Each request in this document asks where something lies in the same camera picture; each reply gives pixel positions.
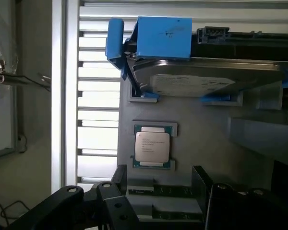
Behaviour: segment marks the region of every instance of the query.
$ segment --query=white wall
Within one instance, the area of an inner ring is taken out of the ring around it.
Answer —
[[[50,75],[51,0],[22,0],[16,11],[19,73],[32,79],[38,72]],[[0,203],[5,206],[20,199],[33,207],[50,195],[51,95],[35,87],[19,91],[19,129],[28,138],[28,150],[0,158]]]

